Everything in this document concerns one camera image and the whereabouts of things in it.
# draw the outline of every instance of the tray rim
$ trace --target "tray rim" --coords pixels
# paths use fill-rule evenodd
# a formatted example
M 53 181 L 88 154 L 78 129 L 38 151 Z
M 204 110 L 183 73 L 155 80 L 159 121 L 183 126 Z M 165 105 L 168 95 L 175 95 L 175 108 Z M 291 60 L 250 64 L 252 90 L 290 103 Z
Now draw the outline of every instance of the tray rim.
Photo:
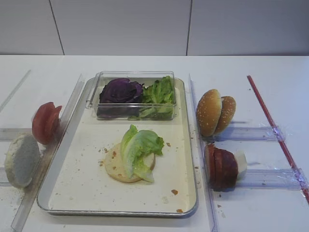
M 90 78 L 87 82 L 86 85 L 77 101 L 76 106 L 82 104 L 83 101 L 85 101 L 85 109 L 89 109 L 87 107 L 87 102 L 88 102 L 88 98 L 89 95 L 91 94 L 91 90 L 94 87 L 95 83 L 96 83 L 96 77 Z M 182 89 L 180 91 L 183 91 L 184 93 L 184 105 L 186 108 L 186 114 L 185 114 L 185 118 L 187 121 L 187 129 L 188 129 L 188 133 L 190 135 L 190 123 L 189 123 L 189 117 L 188 117 L 188 107 L 187 107 L 187 99 L 186 99 L 186 92 L 185 92 L 185 83 L 183 80 L 179 79 L 179 78 L 174 78 L 175 81 L 179 81 L 182 85 Z M 76 111 L 78 110 L 78 107 L 75 107 L 74 112 L 72 113 L 72 115 L 74 115 L 76 113 Z M 191 140 L 189 140 L 189 145 L 190 145 L 190 151 L 191 151 L 191 161 L 192 161 L 192 168 L 193 168 L 193 180 L 194 180 L 194 190 L 195 190 L 195 203 L 193 204 L 193 206 L 191 207 L 191 209 L 187 210 L 186 212 L 182 212 L 182 213 L 172 213 L 172 212 L 139 212 L 139 211 L 102 211 L 102 210 L 57 210 L 57 209 L 46 209 L 44 208 L 40 202 L 39 202 L 39 194 L 41 192 L 41 189 L 43 187 L 43 183 L 46 180 L 46 177 L 48 175 L 48 172 L 50 171 L 50 168 L 52 167 L 52 162 L 50 163 L 48 170 L 46 172 L 46 175 L 44 177 L 44 180 L 42 181 L 42 184 L 40 186 L 38 195 L 36 197 L 36 202 L 38 207 L 53 215 L 53 216 L 82 216 L 82 217 L 89 217 L 89 216 L 97 216 L 97 217 L 140 217 L 140 218 L 188 218 L 190 216 L 192 216 L 197 208 L 198 208 L 198 192 L 197 192 L 197 181 L 196 181 L 196 173 L 194 171 L 194 162 L 193 162 L 193 153 L 192 153 L 192 144 L 191 144 Z M 57 146 L 57 150 L 55 151 L 54 155 L 56 155 L 56 153 L 58 152 L 58 149 L 60 147 L 60 144 L 58 144 Z

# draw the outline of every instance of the red stick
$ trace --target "red stick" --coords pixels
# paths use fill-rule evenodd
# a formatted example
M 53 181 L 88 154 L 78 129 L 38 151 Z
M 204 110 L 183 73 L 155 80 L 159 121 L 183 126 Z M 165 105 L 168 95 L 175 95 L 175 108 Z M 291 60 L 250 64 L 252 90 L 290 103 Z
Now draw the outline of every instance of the red stick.
M 255 86 L 255 83 L 253 82 L 252 77 L 250 75 L 248 75 L 247 78 L 248 78 L 249 83 L 250 83 L 250 85 L 251 85 L 251 87 L 252 87 L 252 89 L 253 89 L 253 91 L 254 91 L 254 93 L 255 93 L 255 95 L 256 95 L 256 97 L 257 97 L 257 99 L 258 99 L 258 101 L 259 101 L 259 103 L 260 103 L 260 105 L 261 105 L 261 107 L 263 109 L 263 111 L 264 111 L 264 114 L 265 114 L 269 124 L 273 128 L 277 127 L 276 124 L 275 124 L 275 121 L 272 119 L 272 117 L 271 117 L 271 115 L 270 115 L 270 113 L 269 113 L 269 111 L 268 111 L 268 109 L 267 109 L 267 107 L 266 107 L 266 105 L 265 105 L 265 103 L 264 103 L 264 101 L 263 101 L 259 91 L 257 90 L 257 88 Z M 297 165 L 296 165 L 296 163 L 295 163 L 291 153 L 289 152 L 285 142 L 284 141 L 279 141 L 279 145 L 280 145 L 282 151 L 284 152 L 285 157 L 288 160 L 291 168 L 297 169 Z M 308 188 L 302 188 L 302 191 L 303 191 L 303 194 L 306 197 L 306 200 L 307 200 L 307 202 L 309 204 L 309 189 Z

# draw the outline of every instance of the white table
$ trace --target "white table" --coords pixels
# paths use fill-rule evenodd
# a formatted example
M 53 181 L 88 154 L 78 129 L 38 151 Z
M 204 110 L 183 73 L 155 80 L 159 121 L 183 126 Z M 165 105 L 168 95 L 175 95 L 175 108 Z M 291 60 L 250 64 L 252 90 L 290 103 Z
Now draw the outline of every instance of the white table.
M 65 106 L 80 74 L 90 79 L 103 70 L 174 71 L 175 76 L 185 82 L 188 110 L 192 109 L 188 85 L 190 75 L 197 99 L 208 89 L 217 88 L 222 95 L 236 99 L 235 120 L 246 120 L 252 126 L 268 125 L 247 81 L 246 76 L 250 74 L 274 120 L 286 132 L 286 144 L 294 160 L 309 176 L 306 154 L 309 57 L 0 56 L 0 69 L 0 102 L 31 70 L 27 81 L 0 113 L 0 127 L 24 128 L 31 126 L 31 117 L 41 104 L 54 101 L 55 105 Z M 192 126 L 193 112 L 188 114 Z M 195 166 L 199 166 L 197 140 L 192 127 L 191 130 L 194 162 Z M 248 162 L 260 163 L 257 168 L 289 167 L 277 143 L 224 142 L 216 145 L 232 152 L 244 149 Z M 0 201 L 0 217 L 5 219 L 1 223 L 1 231 L 9 231 L 20 192 L 10 188 L 0 194 L 3 199 Z M 35 203 L 23 231 L 207 232 L 210 229 L 202 185 L 198 185 L 198 194 L 198 210 L 186 219 L 56 218 L 43 212 Z M 306 223 L 309 206 L 299 191 L 237 189 L 229 193 L 215 193 L 215 201 L 221 232 L 289 232 L 309 228 Z

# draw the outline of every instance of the top bun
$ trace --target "top bun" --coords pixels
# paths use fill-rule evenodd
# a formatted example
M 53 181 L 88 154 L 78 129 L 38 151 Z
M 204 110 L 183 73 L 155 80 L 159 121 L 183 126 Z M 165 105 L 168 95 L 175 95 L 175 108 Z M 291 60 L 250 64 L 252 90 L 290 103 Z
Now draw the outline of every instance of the top bun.
M 213 135 L 221 115 L 221 109 L 221 96 L 216 89 L 207 91 L 199 100 L 197 105 L 197 122 L 203 136 Z
M 230 124 L 236 111 L 236 101 L 230 96 L 222 97 L 222 111 L 214 134 L 221 133 Z

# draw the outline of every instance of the metal tray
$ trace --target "metal tray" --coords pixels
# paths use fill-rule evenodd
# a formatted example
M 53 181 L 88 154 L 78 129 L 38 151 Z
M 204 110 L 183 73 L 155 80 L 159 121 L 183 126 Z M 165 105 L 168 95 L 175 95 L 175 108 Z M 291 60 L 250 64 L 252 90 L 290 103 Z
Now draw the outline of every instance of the metal tray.
M 38 206 L 52 215 L 188 217 L 197 208 L 197 187 L 191 154 L 184 83 L 175 79 L 177 106 L 173 120 L 97 120 L 86 108 L 95 88 L 90 79 L 40 188 Z M 163 137 L 154 183 L 120 183 L 109 177 L 104 149 L 121 142 L 134 124 Z

